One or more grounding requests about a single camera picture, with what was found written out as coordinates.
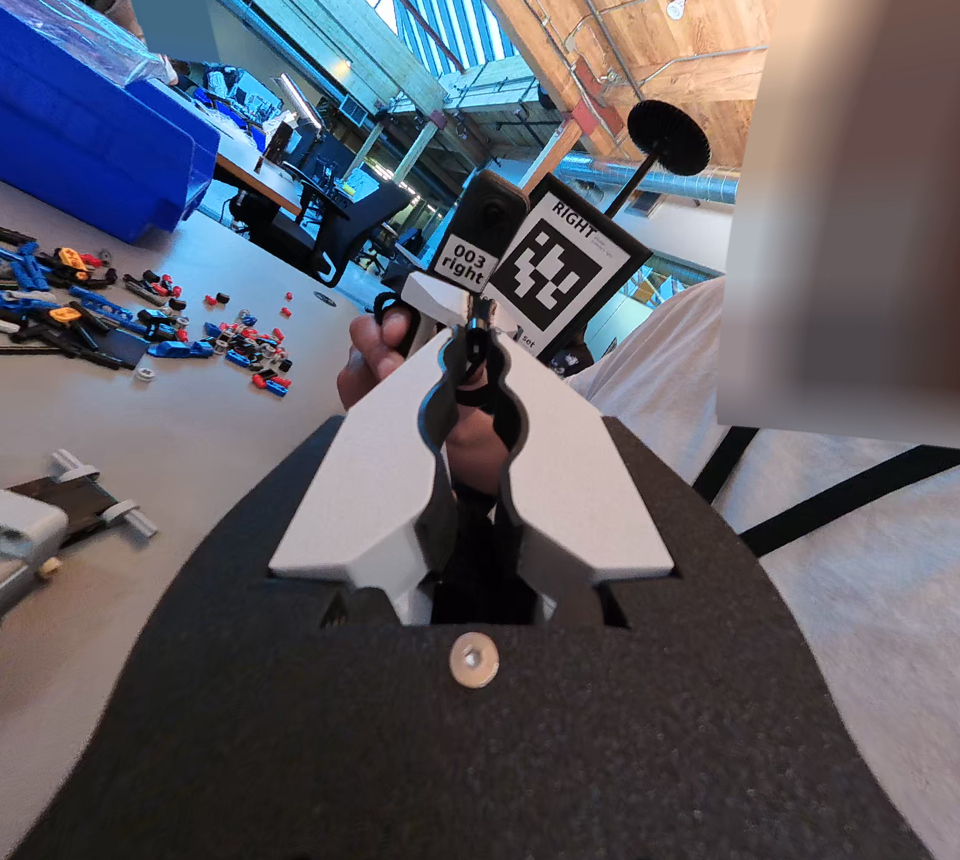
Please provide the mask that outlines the framed marker sign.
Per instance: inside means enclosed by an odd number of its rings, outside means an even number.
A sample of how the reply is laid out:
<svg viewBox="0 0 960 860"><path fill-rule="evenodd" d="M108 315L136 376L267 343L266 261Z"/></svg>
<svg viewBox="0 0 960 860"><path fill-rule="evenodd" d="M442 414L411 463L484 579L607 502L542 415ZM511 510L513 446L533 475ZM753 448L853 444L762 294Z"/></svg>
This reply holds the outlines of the framed marker sign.
<svg viewBox="0 0 960 860"><path fill-rule="evenodd" d="M553 174L493 271L483 296L520 329L517 342L547 363L640 270L653 252Z"/></svg>

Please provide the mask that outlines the clear plastic bag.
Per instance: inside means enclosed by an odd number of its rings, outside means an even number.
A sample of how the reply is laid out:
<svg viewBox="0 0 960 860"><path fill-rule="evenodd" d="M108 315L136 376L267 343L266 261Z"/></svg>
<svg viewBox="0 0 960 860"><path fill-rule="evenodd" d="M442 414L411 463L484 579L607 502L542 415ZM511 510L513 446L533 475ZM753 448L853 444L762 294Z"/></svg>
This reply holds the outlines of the clear plastic bag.
<svg viewBox="0 0 960 860"><path fill-rule="evenodd" d="M1 0L2 40L30 31L84 63L117 86L158 78L173 70L135 35L78 0Z"/></svg>

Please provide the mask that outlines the grey office table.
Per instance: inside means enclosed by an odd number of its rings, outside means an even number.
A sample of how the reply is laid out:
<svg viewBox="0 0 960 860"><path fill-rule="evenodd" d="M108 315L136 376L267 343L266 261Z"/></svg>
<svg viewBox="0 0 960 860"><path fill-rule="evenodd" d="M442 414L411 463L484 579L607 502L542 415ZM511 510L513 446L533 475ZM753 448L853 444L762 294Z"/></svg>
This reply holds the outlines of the grey office table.
<svg viewBox="0 0 960 860"><path fill-rule="evenodd" d="M292 216L301 211L303 184L294 180L285 170L272 162L260 160L260 152L254 141L242 134L239 127L222 113L188 99L174 87L166 85L158 78L150 78L136 83L137 86L151 85L154 92L175 101L196 120L210 124L218 134L217 167L236 181L239 186L266 197L278 208L286 210Z"/></svg>

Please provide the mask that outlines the person's white shirt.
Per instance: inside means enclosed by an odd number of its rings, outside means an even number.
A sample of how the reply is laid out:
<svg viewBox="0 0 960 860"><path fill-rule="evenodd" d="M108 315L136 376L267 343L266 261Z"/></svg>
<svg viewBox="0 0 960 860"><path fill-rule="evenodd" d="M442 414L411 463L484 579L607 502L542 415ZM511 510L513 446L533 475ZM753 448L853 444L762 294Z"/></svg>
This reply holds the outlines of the person's white shirt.
<svg viewBox="0 0 960 860"><path fill-rule="evenodd" d="M692 484L716 420L725 278L659 306L570 379ZM846 727L936 858L959 856L959 474L949 470L761 559Z"/></svg>

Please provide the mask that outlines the pile of small toy pieces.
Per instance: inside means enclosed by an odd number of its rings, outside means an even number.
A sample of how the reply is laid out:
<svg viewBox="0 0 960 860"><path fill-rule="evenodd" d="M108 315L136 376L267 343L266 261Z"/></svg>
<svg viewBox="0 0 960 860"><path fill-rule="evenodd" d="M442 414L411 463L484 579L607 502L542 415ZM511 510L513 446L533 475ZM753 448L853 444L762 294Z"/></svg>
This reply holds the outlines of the pile of small toy pieces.
<svg viewBox="0 0 960 860"><path fill-rule="evenodd" d="M155 361L222 360L249 384L276 398L287 396L293 362L279 328L263 331L247 309L230 313L229 295L205 295L192 323L182 286L151 269L118 272L109 251L96 254L58 246L45 251L36 237L1 229L1 354L4 359L59 357L113 373L121 362L97 350L91 330L113 327L150 341L144 358Z"/></svg>

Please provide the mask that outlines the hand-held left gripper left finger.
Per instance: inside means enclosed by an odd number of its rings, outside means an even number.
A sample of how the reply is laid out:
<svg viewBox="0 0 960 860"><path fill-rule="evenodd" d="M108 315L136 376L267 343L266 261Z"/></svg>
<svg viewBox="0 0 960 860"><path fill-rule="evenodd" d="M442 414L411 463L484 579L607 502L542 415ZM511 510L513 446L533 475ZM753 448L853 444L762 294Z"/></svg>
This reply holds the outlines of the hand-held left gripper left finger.
<svg viewBox="0 0 960 860"><path fill-rule="evenodd" d="M351 408L269 563L279 578L383 592L400 622L427 624L457 508L445 441L461 331L443 329Z"/></svg>

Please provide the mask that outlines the black office chair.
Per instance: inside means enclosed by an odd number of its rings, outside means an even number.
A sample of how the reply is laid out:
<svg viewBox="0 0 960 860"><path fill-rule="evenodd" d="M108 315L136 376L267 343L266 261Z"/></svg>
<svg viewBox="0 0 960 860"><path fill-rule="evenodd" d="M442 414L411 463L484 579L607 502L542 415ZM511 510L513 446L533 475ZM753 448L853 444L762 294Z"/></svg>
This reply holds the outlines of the black office chair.
<svg viewBox="0 0 960 860"><path fill-rule="evenodd" d="M281 168L302 183L295 219L281 216L280 205L248 183L229 201L230 213L252 243L330 287L381 226L413 201L390 181L356 203L339 203L292 163Z"/></svg>

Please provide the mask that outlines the silver ceiling duct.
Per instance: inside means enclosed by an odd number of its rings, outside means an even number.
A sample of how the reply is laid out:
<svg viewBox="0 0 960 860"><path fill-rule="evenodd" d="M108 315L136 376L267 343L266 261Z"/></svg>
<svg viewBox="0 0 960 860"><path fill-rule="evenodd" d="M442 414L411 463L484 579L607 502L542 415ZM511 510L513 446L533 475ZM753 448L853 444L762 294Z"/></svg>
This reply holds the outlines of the silver ceiling duct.
<svg viewBox="0 0 960 860"><path fill-rule="evenodd" d="M638 161L573 153L561 160L554 173L568 185L574 181L593 184L603 193L603 206L608 206L640 166ZM735 168L708 166L699 173L681 176L656 163L637 189L657 195L731 206L737 200L739 181L740 171Z"/></svg>

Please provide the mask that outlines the small toy axle subassembly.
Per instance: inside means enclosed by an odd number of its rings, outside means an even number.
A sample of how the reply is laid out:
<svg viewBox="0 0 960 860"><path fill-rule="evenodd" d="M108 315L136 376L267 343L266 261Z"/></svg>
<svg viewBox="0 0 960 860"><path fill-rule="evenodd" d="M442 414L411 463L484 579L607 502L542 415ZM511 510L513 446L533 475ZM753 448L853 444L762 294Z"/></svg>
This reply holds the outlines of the small toy axle subassembly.
<svg viewBox="0 0 960 860"><path fill-rule="evenodd" d="M11 485L7 489L59 508L67 525L58 548L63 549L114 526L134 530L150 540L159 528L141 511L136 501L119 501L100 483L101 470L86 464L70 451L53 451L51 463L56 474Z"/></svg>

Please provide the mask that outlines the person's right hand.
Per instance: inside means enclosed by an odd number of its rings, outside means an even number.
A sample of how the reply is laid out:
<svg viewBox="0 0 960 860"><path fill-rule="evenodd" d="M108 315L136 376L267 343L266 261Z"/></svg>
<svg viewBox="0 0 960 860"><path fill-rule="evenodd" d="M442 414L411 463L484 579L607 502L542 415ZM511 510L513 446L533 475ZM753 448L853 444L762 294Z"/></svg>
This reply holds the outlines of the person's right hand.
<svg viewBox="0 0 960 860"><path fill-rule="evenodd" d="M337 377L343 409L351 409L404 364L399 346L411 324L411 311L398 305L392 305L381 322L365 314L350 323L350 355ZM458 412L458 422L445 442L451 482L496 496L509 450L496 434L491 415L462 403Z"/></svg>

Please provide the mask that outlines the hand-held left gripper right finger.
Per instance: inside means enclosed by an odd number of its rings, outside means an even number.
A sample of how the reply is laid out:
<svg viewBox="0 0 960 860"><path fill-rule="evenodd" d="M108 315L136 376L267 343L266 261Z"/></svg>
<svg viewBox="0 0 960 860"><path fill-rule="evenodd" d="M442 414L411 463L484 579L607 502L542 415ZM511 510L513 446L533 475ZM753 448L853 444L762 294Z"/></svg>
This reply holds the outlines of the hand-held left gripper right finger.
<svg viewBox="0 0 960 860"><path fill-rule="evenodd" d="M668 577L674 560L597 408L504 333L486 361L499 552L552 617L603 616L600 589Z"/></svg>

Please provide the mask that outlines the black flat toy panel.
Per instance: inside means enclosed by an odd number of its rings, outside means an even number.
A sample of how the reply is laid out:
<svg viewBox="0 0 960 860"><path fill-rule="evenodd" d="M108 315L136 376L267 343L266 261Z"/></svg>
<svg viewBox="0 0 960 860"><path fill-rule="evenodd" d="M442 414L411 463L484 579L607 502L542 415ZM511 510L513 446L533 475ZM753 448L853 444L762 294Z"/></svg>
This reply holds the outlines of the black flat toy panel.
<svg viewBox="0 0 960 860"><path fill-rule="evenodd" d="M91 330L91 336L97 345L97 350L105 356L121 362L125 370L134 371L138 368L141 359L147 353L151 342L138 334L113 327L102 333Z"/></svg>

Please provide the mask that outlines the black disc on pole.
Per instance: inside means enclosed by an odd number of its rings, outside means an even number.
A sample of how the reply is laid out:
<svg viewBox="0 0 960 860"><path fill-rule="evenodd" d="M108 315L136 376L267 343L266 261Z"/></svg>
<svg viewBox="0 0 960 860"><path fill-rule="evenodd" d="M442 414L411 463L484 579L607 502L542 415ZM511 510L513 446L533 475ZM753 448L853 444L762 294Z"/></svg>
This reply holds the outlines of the black disc on pole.
<svg viewBox="0 0 960 860"><path fill-rule="evenodd" d="M666 101L637 102L628 115L627 130L645 158L607 207L605 216L609 219L616 217L657 162L669 172L688 177L703 171L712 153L709 140L697 122Z"/></svg>

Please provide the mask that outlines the blue plastic bin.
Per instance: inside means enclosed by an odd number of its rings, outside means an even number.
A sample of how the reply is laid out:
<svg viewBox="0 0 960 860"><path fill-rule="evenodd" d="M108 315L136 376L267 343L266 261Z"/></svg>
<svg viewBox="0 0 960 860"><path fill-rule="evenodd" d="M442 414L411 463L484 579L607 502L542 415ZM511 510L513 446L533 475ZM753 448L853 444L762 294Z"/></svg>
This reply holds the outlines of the blue plastic bin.
<svg viewBox="0 0 960 860"><path fill-rule="evenodd" d="M117 86L9 32L1 19L2 181L127 243L174 230L210 187L214 128L151 85Z"/></svg>

